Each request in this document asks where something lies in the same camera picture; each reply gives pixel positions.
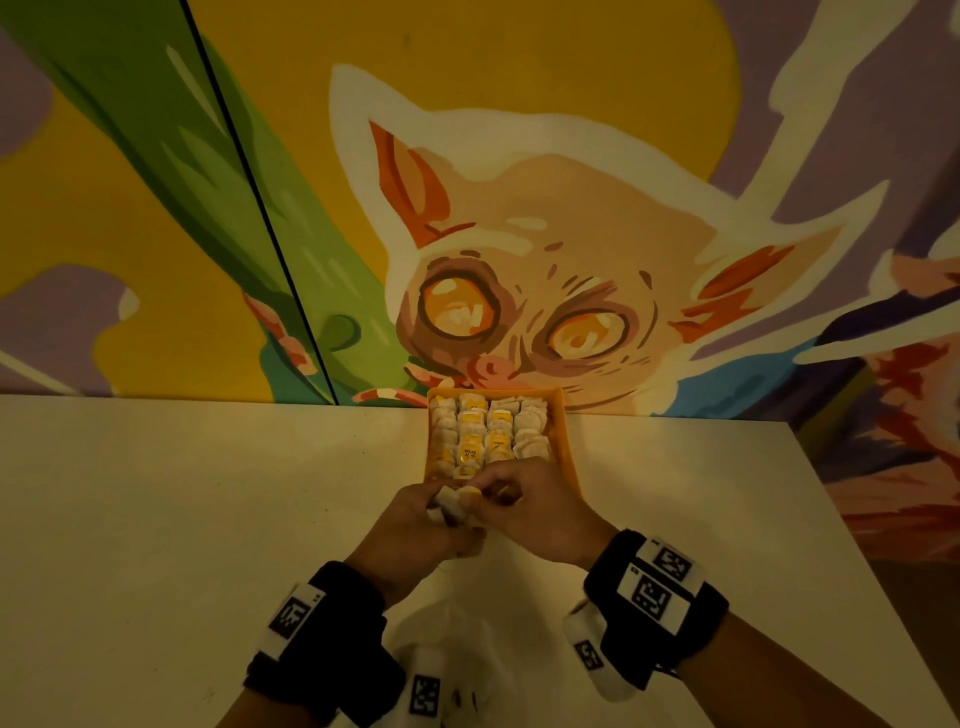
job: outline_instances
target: mural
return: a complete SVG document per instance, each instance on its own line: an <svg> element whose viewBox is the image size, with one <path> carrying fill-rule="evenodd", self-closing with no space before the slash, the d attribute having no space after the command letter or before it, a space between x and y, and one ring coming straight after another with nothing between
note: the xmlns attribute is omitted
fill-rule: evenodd
<svg viewBox="0 0 960 728"><path fill-rule="evenodd" d="M960 3L7 5L277 400L784 420L868 556L960 559Z"/></svg>
<svg viewBox="0 0 960 728"><path fill-rule="evenodd" d="M331 401L180 7L51 5L0 4L0 389Z"/></svg>

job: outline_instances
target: orange eye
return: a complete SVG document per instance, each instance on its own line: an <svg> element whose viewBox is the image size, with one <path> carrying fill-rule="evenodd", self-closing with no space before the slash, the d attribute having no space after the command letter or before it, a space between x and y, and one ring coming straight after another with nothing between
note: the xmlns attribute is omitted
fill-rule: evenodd
<svg viewBox="0 0 960 728"><path fill-rule="evenodd" d="M563 359L588 359L616 347L627 333L627 322L609 311L578 313L550 333L550 349Z"/></svg>
<svg viewBox="0 0 960 728"><path fill-rule="evenodd" d="M469 338L493 326L493 306L472 280L445 278L422 293L423 313L441 333Z"/></svg>

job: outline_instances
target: box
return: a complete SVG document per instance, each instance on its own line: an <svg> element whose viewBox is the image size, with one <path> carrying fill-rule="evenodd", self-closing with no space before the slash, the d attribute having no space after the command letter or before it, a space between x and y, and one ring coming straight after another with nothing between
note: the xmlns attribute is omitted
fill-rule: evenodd
<svg viewBox="0 0 960 728"><path fill-rule="evenodd" d="M564 474L566 482L580 495L580 481L577 479L577 470L573 467L573 455L570 453L570 441L566 434L566 411L564 409L564 391L559 387L554 389L457 389L454 387L434 387L427 393L427 399L440 397L460 397L460 395L483 395L490 400L503 400L508 397L540 397L547 402L549 413L546 430L543 432L550 440L554 459ZM430 416L426 418L427 447L430 447ZM424 457L423 475L426 477L426 458Z"/></svg>

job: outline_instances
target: yellow painted background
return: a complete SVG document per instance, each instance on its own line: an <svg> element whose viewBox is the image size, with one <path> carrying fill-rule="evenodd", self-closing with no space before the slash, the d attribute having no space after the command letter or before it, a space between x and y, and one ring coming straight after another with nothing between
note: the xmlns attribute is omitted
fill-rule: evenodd
<svg viewBox="0 0 960 728"><path fill-rule="evenodd" d="M273 400L240 289L56 91L40 132L0 159L0 221L0 296L60 263L113 273L137 295L94 350L121 396Z"/></svg>
<svg viewBox="0 0 960 728"><path fill-rule="evenodd" d="M330 136L334 63L372 73L425 109L585 116L652 144L703 179L727 146L739 105L733 41L709 0L191 0L190 7L381 280L386 252Z"/></svg>

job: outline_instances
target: painted ear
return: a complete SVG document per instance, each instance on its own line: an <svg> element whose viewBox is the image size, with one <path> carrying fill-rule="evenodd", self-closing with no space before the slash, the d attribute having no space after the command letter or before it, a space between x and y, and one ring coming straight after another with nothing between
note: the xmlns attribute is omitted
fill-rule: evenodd
<svg viewBox="0 0 960 728"><path fill-rule="evenodd" d="M472 223L443 228L450 217L450 198L430 164L414 149L370 122L376 143L380 191L410 232L418 249L425 248Z"/></svg>
<svg viewBox="0 0 960 728"><path fill-rule="evenodd" d="M818 232L792 245L768 245L735 260L695 292L684 318L667 322L685 344L732 324L773 302L809 273L839 233Z"/></svg>

